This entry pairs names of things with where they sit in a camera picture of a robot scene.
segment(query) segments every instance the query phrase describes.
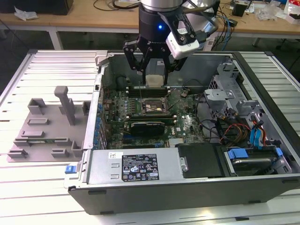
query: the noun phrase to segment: motherboard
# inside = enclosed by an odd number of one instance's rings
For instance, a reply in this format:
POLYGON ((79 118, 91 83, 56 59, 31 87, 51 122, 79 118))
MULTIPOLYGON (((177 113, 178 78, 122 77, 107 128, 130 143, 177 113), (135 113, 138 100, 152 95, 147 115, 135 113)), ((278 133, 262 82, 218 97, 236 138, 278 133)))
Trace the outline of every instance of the motherboard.
MULTIPOLYGON (((195 117, 196 95, 184 89, 106 89, 99 99, 107 149, 167 148, 205 140, 195 117)), ((95 134, 95 149, 101 148, 95 134)))

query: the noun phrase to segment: green circuit board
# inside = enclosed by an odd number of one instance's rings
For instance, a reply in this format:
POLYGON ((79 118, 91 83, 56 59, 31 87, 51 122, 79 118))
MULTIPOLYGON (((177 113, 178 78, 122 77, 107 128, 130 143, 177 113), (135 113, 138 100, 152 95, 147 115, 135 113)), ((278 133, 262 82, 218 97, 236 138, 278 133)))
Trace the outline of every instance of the green circuit board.
POLYGON ((107 149, 167 148, 175 143, 203 142, 195 118, 195 97, 182 97, 182 93, 183 89, 175 89, 165 98, 130 98, 123 91, 109 91, 103 100, 107 149), (140 118, 149 114, 156 117, 140 118), (135 122, 162 122, 165 131, 157 136, 136 137, 130 133, 135 122))

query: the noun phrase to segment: gray 3d printed holder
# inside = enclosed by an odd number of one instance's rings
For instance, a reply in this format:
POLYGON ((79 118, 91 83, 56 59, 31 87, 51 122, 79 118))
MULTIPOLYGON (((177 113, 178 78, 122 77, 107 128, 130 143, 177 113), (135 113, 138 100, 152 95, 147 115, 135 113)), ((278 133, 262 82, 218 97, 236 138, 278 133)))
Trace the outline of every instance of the gray 3d printed holder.
POLYGON ((61 105, 46 105, 41 98, 28 104, 29 114, 8 153, 8 162, 79 161, 88 121, 90 101, 74 105, 66 86, 54 94, 61 105))

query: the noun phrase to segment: blue clip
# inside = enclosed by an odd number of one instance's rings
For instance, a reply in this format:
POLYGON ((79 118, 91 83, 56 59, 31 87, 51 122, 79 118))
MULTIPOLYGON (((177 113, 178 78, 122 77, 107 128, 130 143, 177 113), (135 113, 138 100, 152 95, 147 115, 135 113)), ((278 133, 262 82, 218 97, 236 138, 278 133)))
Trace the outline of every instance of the blue clip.
POLYGON ((256 134, 255 134, 255 139, 254 139, 254 146, 256 146, 258 149, 262 149, 262 147, 261 146, 259 146, 259 138, 260 138, 260 136, 261 136, 261 130, 257 130, 256 131, 256 134))
POLYGON ((246 152, 246 149, 230 149, 227 153, 230 159, 249 157, 246 152))
POLYGON ((258 149, 262 149, 261 146, 259 146, 259 138, 261 136, 261 130, 260 129, 252 129, 250 133, 250 144, 253 144, 258 149))
POLYGON ((280 148, 276 148, 276 153, 277 155, 280 157, 280 156, 283 156, 283 152, 280 148))
POLYGON ((77 173, 75 165, 67 165, 65 169, 65 174, 77 173))
POLYGON ((250 133, 250 144, 254 143, 255 130, 252 129, 250 133))

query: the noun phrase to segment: power supply label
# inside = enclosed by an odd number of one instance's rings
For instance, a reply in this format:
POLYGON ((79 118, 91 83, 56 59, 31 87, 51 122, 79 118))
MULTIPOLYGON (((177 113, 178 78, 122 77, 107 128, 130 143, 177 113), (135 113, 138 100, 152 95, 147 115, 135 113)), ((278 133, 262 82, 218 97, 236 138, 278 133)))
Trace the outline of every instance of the power supply label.
POLYGON ((122 156, 122 180, 159 180, 156 154, 122 156))

